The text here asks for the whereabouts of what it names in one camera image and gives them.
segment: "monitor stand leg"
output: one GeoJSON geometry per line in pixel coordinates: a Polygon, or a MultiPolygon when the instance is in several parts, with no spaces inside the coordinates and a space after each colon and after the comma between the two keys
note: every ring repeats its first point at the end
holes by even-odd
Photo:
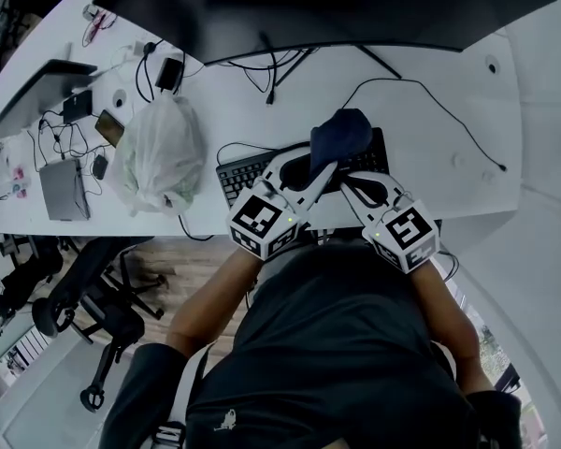
{"type": "Polygon", "coordinates": [[[372,60],[374,60],[377,64],[381,65],[384,69],[386,69],[389,73],[391,73],[396,79],[402,79],[403,77],[401,77],[401,75],[399,75],[396,70],[394,70],[393,68],[391,68],[386,62],[384,62],[382,60],[382,58],[380,56],[378,56],[376,53],[373,53],[372,51],[368,50],[366,47],[364,47],[363,45],[355,45],[355,47],[362,51],[363,53],[365,53],[367,56],[369,56],[372,60]]]}
{"type": "MultiPolygon", "coordinates": [[[[384,62],[382,60],[382,58],[380,56],[378,56],[376,53],[373,53],[372,51],[368,50],[366,47],[364,47],[363,45],[355,45],[355,47],[359,50],[362,51],[363,53],[365,53],[367,56],[369,56],[372,60],[374,60],[377,64],[381,65],[384,69],[386,69],[389,73],[391,73],[395,78],[397,79],[402,79],[403,77],[401,77],[401,75],[399,75],[399,73],[393,69],[392,67],[389,66],[389,64],[387,64],[386,62],[384,62]]],[[[280,86],[281,83],[289,76],[291,75],[291,73],[293,73],[293,71],[300,66],[306,58],[308,58],[315,49],[308,49],[303,55],[301,55],[297,61],[284,73],[284,75],[282,75],[282,77],[280,77],[277,80],[277,84],[276,86],[280,86]]]]}

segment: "shirt logo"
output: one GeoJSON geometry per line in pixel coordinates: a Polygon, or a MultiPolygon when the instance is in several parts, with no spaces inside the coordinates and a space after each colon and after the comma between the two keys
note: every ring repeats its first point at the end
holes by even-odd
{"type": "Polygon", "coordinates": [[[235,413],[234,409],[231,409],[228,413],[226,413],[226,416],[224,417],[223,423],[220,425],[220,427],[214,428],[214,431],[223,429],[233,430],[236,421],[237,414],[235,413]]]}

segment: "forearm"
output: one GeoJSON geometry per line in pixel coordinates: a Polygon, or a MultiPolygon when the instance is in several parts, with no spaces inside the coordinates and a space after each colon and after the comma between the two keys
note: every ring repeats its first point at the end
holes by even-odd
{"type": "Polygon", "coordinates": [[[168,329],[166,344],[188,357],[216,340],[252,288],[262,261],[237,250],[209,281],[179,308],[168,329]]]}
{"type": "Polygon", "coordinates": [[[457,383],[464,394],[494,389],[482,370],[474,325],[457,306],[434,265],[428,261],[411,273],[418,304],[430,336],[446,346],[457,365],[457,383]]]}

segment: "person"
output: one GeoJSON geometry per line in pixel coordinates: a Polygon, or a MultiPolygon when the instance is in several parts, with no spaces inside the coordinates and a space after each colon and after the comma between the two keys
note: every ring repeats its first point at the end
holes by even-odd
{"type": "Polygon", "coordinates": [[[188,359],[221,335],[261,270],[232,351],[194,383],[184,447],[521,447],[520,402],[487,379],[474,326],[433,264],[404,275],[361,240],[265,264],[238,249],[185,301],[165,344],[137,349],[101,448],[141,447],[168,421],[188,359]]]}

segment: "silver laptop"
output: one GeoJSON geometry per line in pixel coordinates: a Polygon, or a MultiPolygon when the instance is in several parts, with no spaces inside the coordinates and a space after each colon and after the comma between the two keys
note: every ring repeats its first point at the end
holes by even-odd
{"type": "Polygon", "coordinates": [[[48,216],[53,221],[85,221],[90,217],[79,160],[50,163],[39,170],[48,216]]]}

